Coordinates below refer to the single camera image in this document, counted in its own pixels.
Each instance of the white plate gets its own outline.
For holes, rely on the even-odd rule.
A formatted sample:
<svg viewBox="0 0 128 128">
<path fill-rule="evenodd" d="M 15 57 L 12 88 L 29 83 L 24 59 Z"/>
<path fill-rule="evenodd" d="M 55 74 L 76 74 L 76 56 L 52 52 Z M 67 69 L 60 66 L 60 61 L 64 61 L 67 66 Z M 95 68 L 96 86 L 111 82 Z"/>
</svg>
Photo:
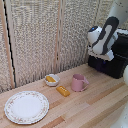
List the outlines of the white plate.
<svg viewBox="0 0 128 128">
<path fill-rule="evenodd" d="M 41 120 L 48 112 L 47 98 L 35 91 L 19 92 L 8 99 L 5 114 L 17 124 L 32 124 Z"/>
</svg>

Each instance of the small yellow object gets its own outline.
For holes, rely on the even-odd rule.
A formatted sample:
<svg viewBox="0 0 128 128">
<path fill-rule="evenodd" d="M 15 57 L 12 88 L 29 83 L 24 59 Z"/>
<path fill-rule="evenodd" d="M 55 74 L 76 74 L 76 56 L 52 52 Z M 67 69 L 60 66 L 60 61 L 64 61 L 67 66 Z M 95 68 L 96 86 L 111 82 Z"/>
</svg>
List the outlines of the small yellow object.
<svg viewBox="0 0 128 128">
<path fill-rule="evenodd" d="M 46 76 L 48 82 L 56 82 L 51 76 Z"/>
<path fill-rule="evenodd" d="M 69 92 L 67 89 L 65 89 L 63 86 L 57 87 L 56 90 L 57 90 L 61 95 L 65 96 L 65 97 L 70 95 L 70 92 Z"/>
</svg>

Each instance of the wooden table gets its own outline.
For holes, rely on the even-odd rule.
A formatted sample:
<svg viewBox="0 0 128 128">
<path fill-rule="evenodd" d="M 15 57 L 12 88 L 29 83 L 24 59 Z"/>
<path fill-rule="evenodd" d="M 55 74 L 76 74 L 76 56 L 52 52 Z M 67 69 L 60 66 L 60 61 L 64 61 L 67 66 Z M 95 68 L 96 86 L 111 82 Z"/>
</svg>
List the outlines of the wooden table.
<svg viewBox="0 0 128 128">
<path fill-rule="evenodd" d="M 71 90 L 75 73 L 85 75 L 90 82 L 83 92 Z M 70 96 L 63 97 L 56 87 L 47 86 L 44 79 L 1 94 L 0 128 L 109 128 L 128 101 L 128 87 L 123 78 L 111 78 L 87 64 L 61 72 L 58 76 L 58 86 L 68 89 Z M 9 97 L 20 91 L 38 91 L 47 97 L 50 109 L 42 120 L 32 125 L 18 125 L 7 119 L 4 105 Z"/>
</svg>

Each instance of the black appliance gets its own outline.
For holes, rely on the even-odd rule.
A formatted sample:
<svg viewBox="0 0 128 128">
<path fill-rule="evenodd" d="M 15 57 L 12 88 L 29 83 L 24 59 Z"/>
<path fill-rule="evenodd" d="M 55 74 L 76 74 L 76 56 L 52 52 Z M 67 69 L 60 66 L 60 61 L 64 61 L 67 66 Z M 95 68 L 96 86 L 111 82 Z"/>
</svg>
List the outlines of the black appliance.
<svg viewBox="0 0 128 128">
<path fill-rule="evenodd" d="M 123 76 L 124 69 L 128 65 L 128 35 L 118 33 L 118 39 L 112 46 L 112 51 L 114 54 L 113 60 L 104 61 L 89 56 L 88 65 L 97 71 L 118 79 Z"/>
</svg>

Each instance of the pink mug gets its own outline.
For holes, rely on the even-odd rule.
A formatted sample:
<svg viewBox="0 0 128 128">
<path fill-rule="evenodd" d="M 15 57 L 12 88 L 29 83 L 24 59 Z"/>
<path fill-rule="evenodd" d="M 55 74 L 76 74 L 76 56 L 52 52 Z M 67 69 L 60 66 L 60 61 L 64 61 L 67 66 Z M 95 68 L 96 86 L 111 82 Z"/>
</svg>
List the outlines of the pink mug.
<svg viewBox="0 0 128 128">
<path fill-rule="evenodd" d="M 81 74 L 73 75 L 72 84 L 71 84 L 71 88 L 73 91 L 76 91 L 76 92 L 84 91 L 87 88 L 88 84 L 89 84 L 89 82 L 87 81 L 85 76 L 83 76 Z"/>
</svg>

